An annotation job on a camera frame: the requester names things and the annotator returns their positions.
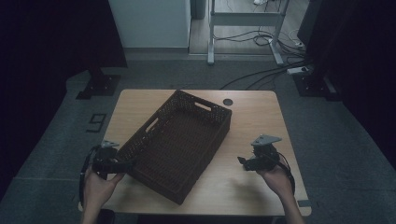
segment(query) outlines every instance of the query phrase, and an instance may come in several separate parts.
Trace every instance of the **white wall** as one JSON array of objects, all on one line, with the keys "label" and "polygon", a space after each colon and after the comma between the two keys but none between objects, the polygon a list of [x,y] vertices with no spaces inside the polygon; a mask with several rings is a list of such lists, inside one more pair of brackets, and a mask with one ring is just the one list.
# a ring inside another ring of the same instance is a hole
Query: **white wall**
[{"label": "white wall", "polygon": [[109,0],[124,48],[187,48],[190,0]]}]

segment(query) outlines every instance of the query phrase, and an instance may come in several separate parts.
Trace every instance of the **finger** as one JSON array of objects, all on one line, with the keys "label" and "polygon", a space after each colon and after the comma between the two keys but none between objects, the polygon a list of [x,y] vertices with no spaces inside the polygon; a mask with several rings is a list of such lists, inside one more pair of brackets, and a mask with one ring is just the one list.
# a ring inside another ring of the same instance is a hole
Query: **finger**
[{"label": "finger", "polygon": [[116,174],[110,181],[114,184],[118,184],[123,178],[125,174]]},{"label": "finger", "polygon": [[92,165],[89,165],[87,170],[85,171],[84,180],[87,181],[88,176],[92,173]]}]

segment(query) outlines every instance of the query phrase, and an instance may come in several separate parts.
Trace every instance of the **gray carpet floor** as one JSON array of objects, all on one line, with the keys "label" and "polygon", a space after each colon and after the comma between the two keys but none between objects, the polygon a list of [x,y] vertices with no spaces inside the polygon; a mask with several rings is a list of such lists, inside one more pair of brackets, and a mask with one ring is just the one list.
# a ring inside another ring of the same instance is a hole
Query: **gray carpet floor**
[{"label": "gray carpet floor", "polygon": [[[168,57],[129,58],[129,68],[106,68],[121,75],[114,96],[76,100],[89,74],[67,81],[67,94],[50,126],[0,203],[0,223],[78,223],[78,175],[89,149],[99,144],[124,89],[218,90],[229,81],[276,65],[272,58],[216,60]],[[227,90],[244,90],[263,75],[244,78]],[[251,90],[274,91],[290,134],[312,205],[307,223],[396,223],[396,173],[368,133],[342,102],[300,97],[286,73],[268,77]],[[99,133],[93,114],[106,114]],[[116,223],[137,215],[117,214]]]}]

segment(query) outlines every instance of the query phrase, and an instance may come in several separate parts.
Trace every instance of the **wooden table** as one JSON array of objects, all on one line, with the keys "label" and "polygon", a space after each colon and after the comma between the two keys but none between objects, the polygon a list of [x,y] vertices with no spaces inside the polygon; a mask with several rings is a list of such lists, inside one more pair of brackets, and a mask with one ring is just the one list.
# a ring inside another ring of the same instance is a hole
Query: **wooden table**
[{"label": "wooden table", "polygon": [[[105,139],[122,146],[174,91],[125,90],[121,93]],[[250,143],[260,134],[282,138],[274,143],[288,160],[296,182],[295,198],[308,200],[276,95],[272,91],[185,91],[233,111],[231,128],[182,205],[171,202],[130,176],[117,185],[104,208],[115,212],[166,215],[283,216],[282,204],[255,172],[237,157],[249,158]],[[224,99],[233,100],[231,106]],[[309,216],[310,206],[300,207]]]}]

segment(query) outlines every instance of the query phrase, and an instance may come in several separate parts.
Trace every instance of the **human hand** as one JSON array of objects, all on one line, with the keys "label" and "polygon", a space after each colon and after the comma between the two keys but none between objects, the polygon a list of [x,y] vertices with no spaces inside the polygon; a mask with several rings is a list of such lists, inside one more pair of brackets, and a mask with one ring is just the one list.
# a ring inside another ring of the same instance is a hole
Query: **human hand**
[{"label": "human hand", "polygon": [[[283,158],[280,160],[282,164],[285,166],[286,163]],[[292,196],[292,187],[286,172],[280,167],[276,166],[273,170],[260,170],[256,171],[258,175],[261,175],[262,178],[265,180],[265,183],[268,187],[278,196],[282,197],[285,195]]]},{"label": "human hand", "polygon": [[91,166],[85,173],[84,204],[81,223],[96,223],[102,206],[110,199],[125,174],[116,174],[110,180],[102,179]]}]

